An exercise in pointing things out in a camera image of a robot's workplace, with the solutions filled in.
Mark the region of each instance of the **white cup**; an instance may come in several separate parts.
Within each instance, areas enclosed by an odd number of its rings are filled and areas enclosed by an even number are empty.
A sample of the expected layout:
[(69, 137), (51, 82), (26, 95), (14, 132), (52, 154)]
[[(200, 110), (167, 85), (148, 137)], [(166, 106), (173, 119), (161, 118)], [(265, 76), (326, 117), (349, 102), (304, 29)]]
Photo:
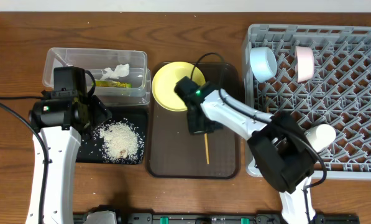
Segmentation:
[(277, 74), (277, 60), (268, 47), (256, 47), (250, 50), (250, 66), (255, 79), (265, 82)]

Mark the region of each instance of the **wooden table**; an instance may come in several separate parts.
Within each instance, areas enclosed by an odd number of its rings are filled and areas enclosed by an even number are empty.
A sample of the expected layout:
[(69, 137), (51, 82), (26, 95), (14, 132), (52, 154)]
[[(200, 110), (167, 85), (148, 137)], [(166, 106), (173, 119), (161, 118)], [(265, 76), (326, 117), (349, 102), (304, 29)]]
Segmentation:
[[(0, 95), (44, 90), (51, 47), (143, 50), (151, 69), (219, 52), (241, 74), (241, 44), (255, 23), (371, 26), (371, 14), (0, 13)], [(5, 103), (27, 117), (34, 100)], [(143, 165), (76, 164), (73, 210), (111, 204), (125, 212), (279, 212), (278, 192), (246, 174), (243, 154), (242, 169), (232, 180), (157, 179)], [(0, 109), (0, 223), (24, 223), (33, 168), (31, 132)], [(371, 223), (371, 182), (327, 180), (312, 190), (312, 198), (318, 212), (356, 213), (362, 223)]]

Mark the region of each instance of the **dish rack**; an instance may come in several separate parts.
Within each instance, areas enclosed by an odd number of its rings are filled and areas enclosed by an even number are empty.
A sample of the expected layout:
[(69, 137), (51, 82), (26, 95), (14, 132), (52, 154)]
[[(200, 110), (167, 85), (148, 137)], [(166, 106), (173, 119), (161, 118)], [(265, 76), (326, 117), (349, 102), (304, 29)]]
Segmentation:
[[(314, 77), (297, 83), (295, 46), (314, 53)], [(259, 83), (250, 69), (254, 47), (269, 47), (275, 78)], [(371, 27), (253, 24), (242, 44), (246, 103), (270, 113), (288, 111), (303, 129), (327, 123), (336, 139), (322, 153), (328, 179), (371, 180)], [(250, 150), (246, 170), (261, 176)], [(314, 178), (321, 178), (317, 170)]]

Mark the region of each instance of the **brown tray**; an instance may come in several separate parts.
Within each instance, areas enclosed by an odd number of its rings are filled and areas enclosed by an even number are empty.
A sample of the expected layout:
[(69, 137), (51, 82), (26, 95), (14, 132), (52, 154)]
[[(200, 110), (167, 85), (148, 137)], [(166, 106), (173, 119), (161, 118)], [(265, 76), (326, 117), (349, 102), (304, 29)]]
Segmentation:
[[(153, 75), (168, 62), (161, 63)], [(221, 63), (198, 65), (206, 81), (218, 83)], [(242, 100), (242, 86), (236, 69), (225, 64), (223, 88)], [(239, 171), (240, 139), (230, 129), (224, 128), (208, 134), (209, 163), (206, 163), (203, 135), (188, 132), (186, 111), (172, 112), (162, 108), (151, 97), (152, 135), (146, 149), (147, 170), (155, 177), (230, 179)]]

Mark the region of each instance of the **black cable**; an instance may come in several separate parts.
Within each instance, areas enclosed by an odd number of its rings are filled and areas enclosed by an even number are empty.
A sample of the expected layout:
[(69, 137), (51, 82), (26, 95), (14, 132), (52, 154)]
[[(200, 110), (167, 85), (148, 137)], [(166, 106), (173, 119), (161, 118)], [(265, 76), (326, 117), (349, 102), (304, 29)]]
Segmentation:
[(42, 100), (42, 96), (0, 96), (0, 100), (23, 100), (23, 99), (38, 99)]
[(90, 71), (85, 70), (85, 72), (86, 72), (87, 75), (90, 76), (91, 81), (93, 81), (93, 84), (94, 84), (94, 85), (91, 87), (90, 91), (87, 93), (87, 97), (88, 97), (88, 99), (91, 99), (91, 97), (92, 97), (92, 95), (94, 94), (94, 91), (95, 91), (95, 89), (96, 89), (96, 80), (95, 80), (93, 74), (91, 74)]
[(18, 118), (20, 121), (22, 121), (35, 135), (36, 139), (40, 143), (42, 150), (43, 150), (43, 155), (44, 155), (44, 169), (43, 169), (43, 177), (42, 177), (42, 189), (40, 193), (40, 201), (39, 201), (39, 224), (43, 223), (43, 209), (44, 209), (44, 197), (45, 197), (45, 191), (46, 191), (46, 183), (47, 183), (47, 171), (48, 171), (48, 151), (46, 149), (46, 146), (42, 140), (42, 138), (33, 130), (32, 126), (18, 113), (7, 107), (6, 105), (0, 103), (0, 107), (10, 114), (14, 115), (16, 118)]
[[(222, 62), (223, 64), (225, 63), (224, 58), (223, 58), (221, 55), (217, 54), (217, 53), (211, 52), (211, 53), (204, 54), (204, 55), (203, 55), (202, 57), (200, 57), (200, 58), (198, 59), (198, 61), (195, 63), (195, 66), (194, 66), (193, 69), (192, 69), (191, 80), (192, 80), (192, 76), (193, 76), (193, 71), (194, 71), (195, 67), (197, 66), (197, 64), (198, 64), (198, 63), (199, 63), (199, 62), (200, 62), (204, 57), (206, 57), (206, 56), (208, 56), (208, 55), (212, 55), (212, 54), (217, 55), (217, 56), (221, 59), (221, 62)], [(265, 121), (265, 120), (263, 120), (263, 119), (257, 118), (256, 115), (248, 114), (248, 113), (246, 113), (245, 111), (242, 111), (242, 110), (240, 110), (239, 108), (236, 108), (234, 105), (230, 104), (230, 103), (225, 99), (225, 97), (223, 97), (222, 94), (221, 94), (221, 89), (222, 89), (222, 83), (223, 83), (223, 80), (224, 80), (224, 66), (223, 66), (222, 69), (221, 69), (220, 81), (219, 81), (219, 91), (218, 91), (218, 94), (219, 94), (219, 96), (220, 96), (220, 99), (222, 100), (223, 103), (225, 103), (225, 104), (228, 105), (230, 108), (234, 109), (235, 111), (237, 111), (237, 112), (239, 112), (239, 113), (241, 113), (241, 114), (243, 114), (243, 115), (245, 115), (245, 116), (248, 116), (248, 117), (250, 117), (250, 118), (252, 118), (252, 119), (254, 119), (254, 120), (258, 121), (258, 122), (264, 123), (264, 124), (266, 124), (267, 126), (271, 126), (271, 127), (275, 128), (275, 129), (279, 130), (279, 131), (282, 132), (283, 134), (287, 134), (287, 135), (289, 135), (289, 136), (291, 136), (291, 137), (297, 139), (297, 140), (298, 140), (299, 142), (301, 142), (301, 143), (302, 143), (302, 144), (303, 144), (303, 145), (304, 145), (304, 146), (305, 146), (305, 147), (310, 151), (310, 153), (312, 153), (313, 156), (314, 156), (314, 157), (319, 161), (319, 163), (320, 163), (320, 165), (321, 165), (321, 167), (322, 167), (322, 172), (323, 172), (323, 176), (322, 176), (322, 178), (321, 178), (319, 181), (317, 181), (317, 182), (314, 182), (314, 183), (312, 183), (312, 184), (309, 184), (309, 185), (304, 186), (304, 188), (303, 188), (304, 198), (305, 198), (305, 206), (306, 206), (306, 215), (307, 215), (308, 223), (311, 223), (311, 220), (310, 220), (310, 217), (309, 217), (309, 209), (308, 209), (308, 199), (307, 199), (308, 191), (307, 191), (307, 189), (308, 189), (308, 188), (315, 187), (315, 186), (318, 186), (319, 184), (322, 184), (322, 183), (326, 180), (326, 177), (327, 177), (327, 169), (326, 169), (326, 166), (325, 166), (325, 164), (324, 164), (323, 159), (318, 155), (318, 153), (317, 153), (317, 152), (316, 152), (316, 151), (315, 151), (315, 150), (314, 150), (314, 149), (313, 149), (313, 148), (312, 148), (312, 147), (311, 147), (307, 142), (305, 142), (301, 137), (299, 137), (298, 134), (295, 134), (295, 133), (293, 133), (293, 132), (291, 132), (291, 131), (288, 131), (288, 130), (286, 130), (285, 128), (279, 126), (279, 125), (272, 124), (272, 123), (269, 122), (269, 121)]]

